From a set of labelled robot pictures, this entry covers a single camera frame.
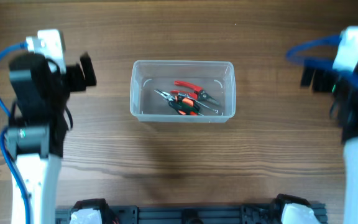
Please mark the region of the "red handled wire cutters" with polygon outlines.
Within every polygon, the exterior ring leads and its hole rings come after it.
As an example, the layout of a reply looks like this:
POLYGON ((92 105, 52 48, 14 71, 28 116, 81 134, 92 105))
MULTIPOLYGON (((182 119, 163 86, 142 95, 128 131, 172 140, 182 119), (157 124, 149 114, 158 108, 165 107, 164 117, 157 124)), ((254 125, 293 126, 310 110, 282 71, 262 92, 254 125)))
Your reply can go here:
POLYGON ((214 99, 211 95, 209 95, 202 87, 195 85, 193 83, 185 82, 182 80, 175 80, 174 85, 176 86, 182 86, 190 91, 185 90, 171 90, 170 93, 178 94, 178 93, 184 93, 189 94, 191 97, 195 98, 198 101, 207 101, 211 104, 214 104, 216 106, 220 105, 220 102, 218 102, 216 99, 214 99))

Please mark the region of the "silver wrench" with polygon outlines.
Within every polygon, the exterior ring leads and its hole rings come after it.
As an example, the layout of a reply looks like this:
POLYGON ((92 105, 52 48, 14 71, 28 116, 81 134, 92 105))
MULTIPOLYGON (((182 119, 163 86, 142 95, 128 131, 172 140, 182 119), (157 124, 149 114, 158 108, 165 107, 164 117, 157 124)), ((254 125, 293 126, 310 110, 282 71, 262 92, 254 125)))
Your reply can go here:
POLYGON ((218 114, 218 113, 219 113, 219 111, 218 111, 218 110, 213 109, 213 108, 211 108, 211 107, 209 107, 209 106, 205 105, 204 103, 202 103, 202 102, 200 102, 200 101, 196 100, 195 98, 191 97, 189 94, 178 93, 178 95, 183 96, 183 97, 187 97, 187 98, 189 98, 189 99, 191 99, 191 100, 193 100, 193 101, 197 102, 197 103, 198 103, 198 104, 200 104, 201 106, 204 106, 205 108, 207 108, 207 109, 209 109, 209 110, 211 110, 211 111, 215 112, 216 114, 218 114))

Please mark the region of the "clear plastic container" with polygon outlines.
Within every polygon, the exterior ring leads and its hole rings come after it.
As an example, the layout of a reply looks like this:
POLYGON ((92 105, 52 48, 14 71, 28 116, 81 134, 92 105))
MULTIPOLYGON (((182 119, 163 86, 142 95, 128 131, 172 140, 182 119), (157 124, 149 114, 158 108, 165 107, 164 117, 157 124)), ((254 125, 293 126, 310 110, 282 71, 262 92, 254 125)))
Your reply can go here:
POLYGON ((225 123, 236 112, 231 62, 138 60, 130 110, 143 122, 225 123))

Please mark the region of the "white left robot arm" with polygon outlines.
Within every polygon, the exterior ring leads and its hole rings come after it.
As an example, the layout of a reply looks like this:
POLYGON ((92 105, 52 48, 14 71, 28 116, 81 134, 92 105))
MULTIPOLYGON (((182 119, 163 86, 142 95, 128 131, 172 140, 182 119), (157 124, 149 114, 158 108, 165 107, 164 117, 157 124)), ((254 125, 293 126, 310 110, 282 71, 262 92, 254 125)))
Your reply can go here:
POLYGON ((18 55, 9 64, 16 94, 0 135, 12 173, 12 223, 54 223, 63 142, 73 127, 67 101, 97 84, 90 56, 63 66, 42 54, 18 55))

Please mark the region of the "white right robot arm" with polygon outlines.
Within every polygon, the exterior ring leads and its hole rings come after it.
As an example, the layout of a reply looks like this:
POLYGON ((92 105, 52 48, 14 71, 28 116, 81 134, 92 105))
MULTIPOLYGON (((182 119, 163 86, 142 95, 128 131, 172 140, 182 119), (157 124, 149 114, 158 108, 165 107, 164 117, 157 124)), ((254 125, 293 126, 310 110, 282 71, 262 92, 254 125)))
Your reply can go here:
POLYGON ((358 40, 338 35, 312 40, 290 49, 286 58, 304 66, 302 85, 330 91, 330 116, 342 128, 346 191, 344 223, 358 223, 358 40))

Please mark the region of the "green handled screwdriver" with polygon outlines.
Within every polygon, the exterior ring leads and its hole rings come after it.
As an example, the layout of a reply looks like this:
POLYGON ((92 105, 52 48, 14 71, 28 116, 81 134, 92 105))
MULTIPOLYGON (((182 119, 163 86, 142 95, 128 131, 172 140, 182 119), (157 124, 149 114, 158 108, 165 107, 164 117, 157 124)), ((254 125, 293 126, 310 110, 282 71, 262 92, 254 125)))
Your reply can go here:
POLYGON ((193 106, 190 106, 186 103, 181 103, 182 104, 182 107, 184 107, 187 112, 189 112, 189 115, 198 115, 198 116, 202 116, 203 114, 200 113, 200 108, 198 105, 193 105, 193 106))

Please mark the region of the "black red screwdriver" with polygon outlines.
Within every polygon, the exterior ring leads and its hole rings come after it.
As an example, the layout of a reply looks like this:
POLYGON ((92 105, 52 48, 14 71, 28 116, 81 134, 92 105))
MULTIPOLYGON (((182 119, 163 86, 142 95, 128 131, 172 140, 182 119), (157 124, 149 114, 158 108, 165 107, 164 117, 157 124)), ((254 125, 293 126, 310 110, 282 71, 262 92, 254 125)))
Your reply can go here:
POLYGON ((173 108, 179 115, 189 115, 189 112, 187 112, 187 110, 182 107, 182 102, 177 102, 177 101, 169 101, 168 105, 173 108))

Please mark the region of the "orange black needle-nose pliers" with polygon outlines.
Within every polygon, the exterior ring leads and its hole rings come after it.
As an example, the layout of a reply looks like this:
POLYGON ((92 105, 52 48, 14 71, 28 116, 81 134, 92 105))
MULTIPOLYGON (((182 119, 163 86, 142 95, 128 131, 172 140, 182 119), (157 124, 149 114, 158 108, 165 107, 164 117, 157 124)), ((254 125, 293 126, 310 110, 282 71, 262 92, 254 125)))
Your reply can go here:
POLYGON ((159 95, 161 95, 166 101, 177 101, 177 102, 183 102, 183 103, 186 103, 190 106, 193 106, 193 105, 197 105, 195 103, 195 101, 187 98, 187 97, 183 97, 183 96, 180 96, 180 95, 171 95, 165 91, 162 91, 162 90, 159 90, 159 89, 156 89, 155 90, 156 93, 158 93, 159 95))

